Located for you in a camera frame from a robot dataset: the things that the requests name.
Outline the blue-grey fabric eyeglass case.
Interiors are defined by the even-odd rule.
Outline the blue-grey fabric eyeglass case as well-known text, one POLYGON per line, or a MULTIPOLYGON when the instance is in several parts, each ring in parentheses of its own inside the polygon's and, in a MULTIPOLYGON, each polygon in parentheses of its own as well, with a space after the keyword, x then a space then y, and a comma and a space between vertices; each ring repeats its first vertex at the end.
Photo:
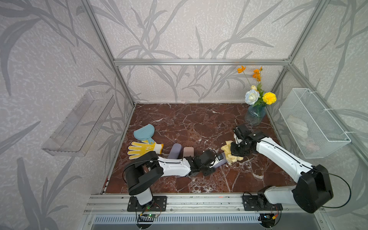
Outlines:
POLYGON ((181 153, 181 150, 182 150, 182 145, 181 144, 178 144, 178 143, 175 143, 171 150, 170 150, 170 153, 168 155, 168 159, 178 159, 179 158, 179 155, 181 153))

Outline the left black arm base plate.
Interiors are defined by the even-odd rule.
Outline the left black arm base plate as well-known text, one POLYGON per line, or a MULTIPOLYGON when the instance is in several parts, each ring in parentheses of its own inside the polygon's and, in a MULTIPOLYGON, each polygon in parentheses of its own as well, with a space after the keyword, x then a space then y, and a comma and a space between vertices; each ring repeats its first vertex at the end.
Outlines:
POLYGON ((153 200, 145 205, 140 205, 135 196, 131 196, 128 202, 128 212, 162 212, 166 211, 167 196, 153 196, 153 200))

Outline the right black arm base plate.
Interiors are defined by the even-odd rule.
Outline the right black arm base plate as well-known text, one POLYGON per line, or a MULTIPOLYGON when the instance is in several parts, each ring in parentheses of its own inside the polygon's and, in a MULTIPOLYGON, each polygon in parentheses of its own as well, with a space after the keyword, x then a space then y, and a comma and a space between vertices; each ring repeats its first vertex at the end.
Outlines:
POLYGON ((258 192, 256 195, 244 192, 242 195, 242 204, 245 211, 282 211, 281 204, 271 204, 262 192, 258 192))

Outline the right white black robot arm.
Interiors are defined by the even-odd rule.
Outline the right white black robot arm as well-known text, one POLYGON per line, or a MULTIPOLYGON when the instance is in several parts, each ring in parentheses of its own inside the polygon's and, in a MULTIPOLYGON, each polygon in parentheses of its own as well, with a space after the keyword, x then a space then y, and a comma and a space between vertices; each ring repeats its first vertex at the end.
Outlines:
POLYGON ((246 125, 239 125, 233 131, 233 156, 245 157, 256 151, 283 169, 296 183, 294 186, 269 186, 260 190, 257 204, 261 209, 269 209, 275 204, 289 204, 314 213, 334 197, 328 170, 322 165, 313 166, 297 158, 263 132, 251 132, 246 125))

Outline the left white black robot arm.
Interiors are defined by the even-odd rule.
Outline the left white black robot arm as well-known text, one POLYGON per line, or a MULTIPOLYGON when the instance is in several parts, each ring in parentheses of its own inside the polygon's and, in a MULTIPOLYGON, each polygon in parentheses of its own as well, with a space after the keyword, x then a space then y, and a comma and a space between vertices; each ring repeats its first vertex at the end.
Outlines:
POLYGON ((150 187, 162 177, 194 177, 199 173, 211 175, 226 162, 223 154, 206 150, 199 156, 187 156, 182 159, 167 159, 150 151, 128 164, 123 170, 130 196, 142 207, 154 203, 150 187))

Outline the pink eyeglass case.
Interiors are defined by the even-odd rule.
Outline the pink eyeglass case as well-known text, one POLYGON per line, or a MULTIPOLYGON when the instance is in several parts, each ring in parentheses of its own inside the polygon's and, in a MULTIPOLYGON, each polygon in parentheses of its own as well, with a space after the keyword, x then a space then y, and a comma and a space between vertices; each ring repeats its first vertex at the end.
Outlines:
POLYGON ((183 157, 194 157, 194 148, 193 147, 184 147, 183 148, 183 157))

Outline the yellow microfiber cloth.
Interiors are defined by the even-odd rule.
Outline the yellow microfiber cloth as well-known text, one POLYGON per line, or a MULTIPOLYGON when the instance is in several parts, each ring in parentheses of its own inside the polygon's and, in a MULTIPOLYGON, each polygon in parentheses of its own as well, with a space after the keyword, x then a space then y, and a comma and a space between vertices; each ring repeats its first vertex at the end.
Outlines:
POLYGON ((243 160, 243 157, 232 155, 232 152, 231 152, 231 144, 232 143, 233 143, 233 141, 231 141, 231 140, 226 141, 226 145, 221 147, 221 150, 225 153, 225 158, 226 158, 227 163, 229 165, 231 165, 232 163, 235 163, 237 161, 242 161, 243 160))

